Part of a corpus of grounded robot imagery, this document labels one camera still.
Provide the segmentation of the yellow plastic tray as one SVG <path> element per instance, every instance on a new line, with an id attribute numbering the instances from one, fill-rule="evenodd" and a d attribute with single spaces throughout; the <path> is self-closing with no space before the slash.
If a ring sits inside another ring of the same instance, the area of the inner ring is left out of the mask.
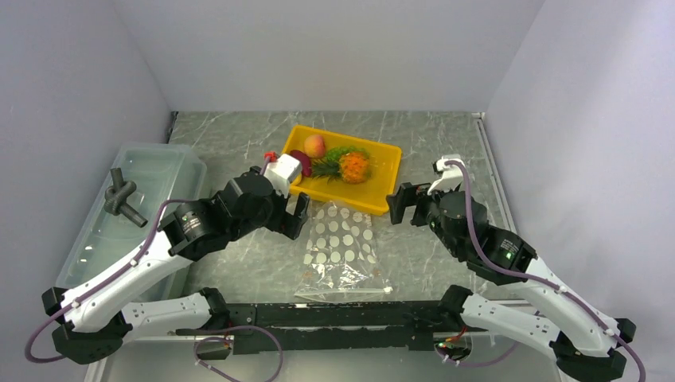
<path id="1" fill-rule="evenodd" d="M 354 146 L 367 151 L 370 155 L 371 178 L 359 185 L 349 185 L 342 181 L 302 176 L 291 184 L 291 193 L 305 193 L 314 201 L 341 201 L 353 209 L 373 215 L 385 214 L 388 211 L 385 197 L 392 194 L 396 187 L 402 150 L 398 146 L 296 125 L 291 129 L 282 152 L 288 154 L 292 150 L 302 150 L 306 138 L 315 134 L 324 138 L 328 149 Z"/>

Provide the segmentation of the orange toy pineapple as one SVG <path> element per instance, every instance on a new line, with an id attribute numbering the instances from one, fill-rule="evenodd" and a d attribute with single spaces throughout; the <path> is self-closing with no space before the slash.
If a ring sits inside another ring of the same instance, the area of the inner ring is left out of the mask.
<path id="1" fill-rule="evenodd" d="M 342 181 L 349 185 L 358 185 L 371 177 L 371 161 L 360 153 L 343 156 L 339 162 L 325 162 L 322 158 L 312 162 L 313 178 L 325 178 L 328 181 Z"/>

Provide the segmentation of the clear polka-dot zip bag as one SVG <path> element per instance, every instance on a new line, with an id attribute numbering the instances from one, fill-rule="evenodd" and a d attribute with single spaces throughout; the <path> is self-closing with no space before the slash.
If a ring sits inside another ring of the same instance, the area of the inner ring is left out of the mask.
<path id="1" fill-rule="evenodd" d="M 372 218 L 334 201 L 312 210 L 295 297 L 350 303 L 382 299 L 393 291 L 377 255 Z"/>

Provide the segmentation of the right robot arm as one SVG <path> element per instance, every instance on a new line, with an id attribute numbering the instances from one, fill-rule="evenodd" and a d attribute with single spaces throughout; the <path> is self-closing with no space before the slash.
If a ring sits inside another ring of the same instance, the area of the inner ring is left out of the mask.
<path id="1" fill-rule="evenodd" d="M 623 376 L 627 359 L 619 349 L 633 340 L 636 325 L 591 307 L 526 241 L 493 226 L 486 207 L 470 194 L 403 183 L 386 201 L 393 224 L 401 223 L 405 210 L 413 207 L 412 225 L 429 227 L 470 271 L 517 294 L 539 312 L 529 316 L 451 285 L 438 304 L 443 327 L 457 330 L 464 325 L 513 339 L 543 353 L 577 381 L 613 381 Z"/>

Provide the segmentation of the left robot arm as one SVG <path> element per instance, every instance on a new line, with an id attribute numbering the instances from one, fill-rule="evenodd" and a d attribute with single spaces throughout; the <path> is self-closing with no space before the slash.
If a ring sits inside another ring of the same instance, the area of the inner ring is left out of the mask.
<path id="1" fill-rule="evenodd" d="M 287 211 L 288 201 L 254 170 L 232 179 L 213 197 L 175 201 L 175 210 L 160 212 L 135 250 L 78 287 L 54 287 L 42 295 L 56 358 L 91 364 L 139 337 L 222 332 L 231 319 L 215 288 L 159 302 L 140 302 L 139 295 L 259 228 L 298 238 L 310 197 L 301 193 L 293 212 Z"/>

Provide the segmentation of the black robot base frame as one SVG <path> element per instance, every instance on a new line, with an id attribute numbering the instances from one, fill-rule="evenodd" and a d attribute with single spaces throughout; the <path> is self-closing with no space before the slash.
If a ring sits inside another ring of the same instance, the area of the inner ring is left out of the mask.
<path id="1" fill-rule="evenodd" d="M 450 286 L 438 301 L 232 303 L 227 314 L 181 336 L 231 335 L 236 355 L 272 351 L 270 332 L 285 351 L 388 349 L 432 351 L 443 335 L 465 333 L 463 303 L 473 292 Z"/>

